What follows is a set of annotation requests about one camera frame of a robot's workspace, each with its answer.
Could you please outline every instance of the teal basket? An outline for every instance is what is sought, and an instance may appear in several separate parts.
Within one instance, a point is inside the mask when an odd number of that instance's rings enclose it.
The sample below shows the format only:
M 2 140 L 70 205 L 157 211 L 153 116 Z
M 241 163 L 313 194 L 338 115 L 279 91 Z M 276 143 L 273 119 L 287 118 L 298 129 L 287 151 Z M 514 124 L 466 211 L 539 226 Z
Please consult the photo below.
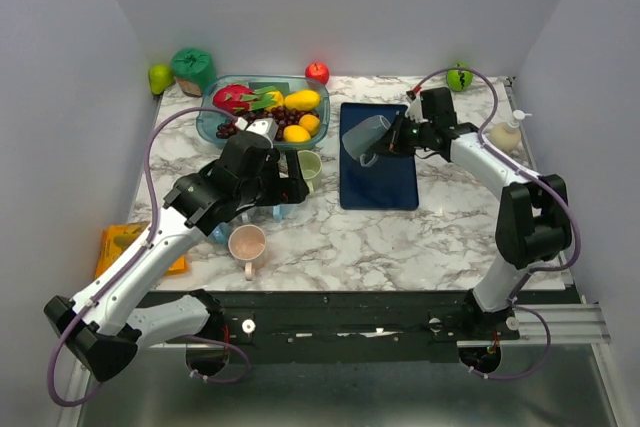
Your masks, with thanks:
M 316 108 L 316 112 L 320 115 L 320 130 L 308 142 L 290 143 L 290 142 L 274 142 L 273 145 L 278 150 L 311 150 L 327 135 L 329 130 L 329 116 L 331 115 L 331 106 L 329 104 L 329 92 L 320 82 L 307 79 L 304 77 L 286 77 L 275 75 L 227 75 L 220 77 L 211 84 L 205 95 L 202 97 L 202 107 L 213 106 L 213 96 L 218 90 L 230 84 L 246 85 L 250 89 L 261 89 L 263 87 L 273 86 L 278 89 L 286 97 L 288 94 L 298 92 L 300 90 L 315 90 L 320 94 L 320 105 Z M 219 139 L 216 137 L 218 125 L 224 123 L 227 117 L 217 112 L 200 112 L 196 119 L 196 129 L 198 134 L 205 141 L 210 142 L 219 149 L 224 147 L 227 139 Z

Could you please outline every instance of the soap dispenser pump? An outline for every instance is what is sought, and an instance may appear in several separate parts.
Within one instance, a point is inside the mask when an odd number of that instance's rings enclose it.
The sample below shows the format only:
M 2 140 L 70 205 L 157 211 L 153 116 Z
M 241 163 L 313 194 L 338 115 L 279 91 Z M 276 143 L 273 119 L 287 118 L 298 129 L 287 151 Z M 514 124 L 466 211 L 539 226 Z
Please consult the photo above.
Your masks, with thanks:
M 505 154 L 513 152 L 522 139 L 520 122 L 529 115 L 531 114 L 526 114 L 521 110 L 514 110 L 508 122 L 500 122 L 491 129 L 488 135 L 489 141 Z

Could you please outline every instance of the green canister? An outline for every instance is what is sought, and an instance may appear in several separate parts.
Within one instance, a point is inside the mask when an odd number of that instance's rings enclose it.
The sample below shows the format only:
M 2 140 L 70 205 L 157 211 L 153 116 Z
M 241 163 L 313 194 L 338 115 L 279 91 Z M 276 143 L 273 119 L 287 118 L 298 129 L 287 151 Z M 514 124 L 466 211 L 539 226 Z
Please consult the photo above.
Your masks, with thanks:
M 201 97 L 216 80 L 211 55 L 199 49 L 182 49 L 171 59 L 171 70 L 186 95 Z

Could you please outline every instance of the gray floor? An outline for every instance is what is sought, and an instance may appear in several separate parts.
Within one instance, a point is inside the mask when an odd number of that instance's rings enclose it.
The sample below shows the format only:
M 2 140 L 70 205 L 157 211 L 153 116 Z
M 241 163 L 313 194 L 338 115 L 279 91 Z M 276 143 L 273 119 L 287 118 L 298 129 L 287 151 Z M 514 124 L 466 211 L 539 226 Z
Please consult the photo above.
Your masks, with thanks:
M 539 354 L 511 347 L 499 372 Z M 611 419 L 589 346 L 553 347 L 547 365 L 518 382 L 483 381 L 457 364 L 393 363 L 257 366 L 228 386 L 189 379 L 183 349 L 151 349 L 85 406 L 80 425 L 606 427 Z

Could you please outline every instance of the pink mug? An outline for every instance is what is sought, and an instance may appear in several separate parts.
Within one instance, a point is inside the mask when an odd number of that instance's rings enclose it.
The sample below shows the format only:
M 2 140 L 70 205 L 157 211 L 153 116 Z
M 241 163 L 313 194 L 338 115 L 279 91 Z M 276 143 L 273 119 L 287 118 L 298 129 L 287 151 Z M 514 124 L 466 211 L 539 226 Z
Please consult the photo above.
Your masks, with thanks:
M 244 264 L 244 277 L 253 280 L 256 271 L 266 261 L 267 236 L 253 224 L 238 227 L 229 237 L 229 252 Z

